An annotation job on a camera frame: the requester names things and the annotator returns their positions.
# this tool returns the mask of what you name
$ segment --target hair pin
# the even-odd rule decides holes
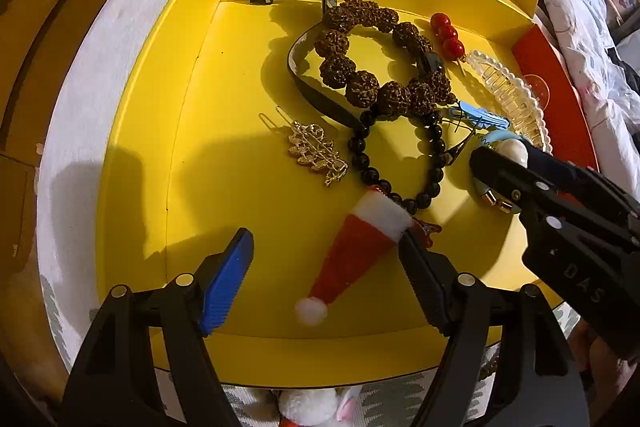
[[[484,107],[474,107],[470,103],[458,102],[446,109],[451,120],[466,120],[478,129],[508,129],[511,123],[499,114],[487,111]]]
[[[466,136],[465,139],[462,140],[462,142],[460,142],[457,145],[454,145],[449,150],[445,151],[444,155],[445,155],[445,158],[447,159],[447,166],[452,165],[452,163],[456,161],[458,156],[460,156],[460,153],[462,153],[462,150],[466,147],[466,144],[469,143],[469,140],[471,140],[471,137],[476,134],[477,128],[478,128],[478,122],[476,122],[473,129],[471,129],[471,132]]]
[[[298,156],[298,163],[309,165],[313,172],[327,169],[324,178],[326,187],[336,180],[340,181],[349,165],[340,159],[340,153],[334,151],[334,141],[324,136],[324,129],[315,123],[303,125],[293,120],[279,105],[276,106],[276,111],[293,131],[293,134],[289,135],[289,141],[293,144],[289,153]]]

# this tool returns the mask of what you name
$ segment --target red santa hat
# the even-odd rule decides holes
[[[296,303],[300,323],[320,324],[327,305],[367,272],[414,220],[379,187],[371,187],[347,215],[308,297]]]

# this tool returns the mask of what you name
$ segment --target white fur trim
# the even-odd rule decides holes
[[[520,140],[510,138],[508,140],[501,141],[498,143],[495,150],[502,156],[506,156],[508,159],[519,163],[524,168],[527,167],[527,163],[529,162],[529,152],[527,151],[524,143]]]
[[[317,297],[300,299],[296,302],[295,311],[298,321],[305,326],[317,326],[325,320],[327,314],[326,304]]]
[[[351,214],[377,228],[395,243],[411,226],[409,213],[378,190],[367,190]]]
[[[285,418],[298,425],[318,425],[335,415],[338,395],[328,389],[286,389],[280,393],[278,407]]]

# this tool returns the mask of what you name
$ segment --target yellow box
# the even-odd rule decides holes
[[[468,50],[512,71],[511,46],[531,26],[537,0],[375,0],[415,22],[434,43],[429,16],[448,12]],[[317,387],[395,377],[436,365],[446,339],[427,325],[395,255],[389,254],[330,306],[319,328],[297,324],[305,296],[344,216],[363,194],[348,172],[325,188],[287,154],[287,127],[275,106],[319,123],[348,157],[349,130],[323,118],[287,71],[293,42],[321,17],[319,0],[170,0],[138,57],[105,158],[97,214],[98,291],[115,284],[158,287],[223,250],[238,227],[255,236],[255,258],[225,326],[207,340],[222,381],[266,387]],[[415,76],[390,35],[358,28],[350,57],[382,82]],[[306,78],[318,82],[312,52]],[[463,100],[497,110],[465,66],[447,72]],[[466,132],[446,128],[447,144]],[[401,194],[415,194],[429,145],[404,118],[380,122],[367,139],[372,162]],[[491,286],[535,280],[520,260],[526,238],[516,219],[472,195],[468,154],[446,169],[442,194],[420,216],[440,223],[436,251]],[[552,298],[552,304],[558,299]],[[494,342],[499,331],[492,331]],[[167,365],[161,335],[156,363]]]

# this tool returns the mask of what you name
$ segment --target white cloth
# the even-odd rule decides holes
[[[640,199],[640,96],[626,84],[606,49],[613,41],[604,0],[544,0],[577,88],[603,174]]]
[[[618,56],[640,74],[640,30],[626,36],[616,46]]]
[[[50,327],[67,368],[98,308],[95,209],[113,118],[146,36],[168,0],[108,0],[74,59],[40,164],[36,235]]]

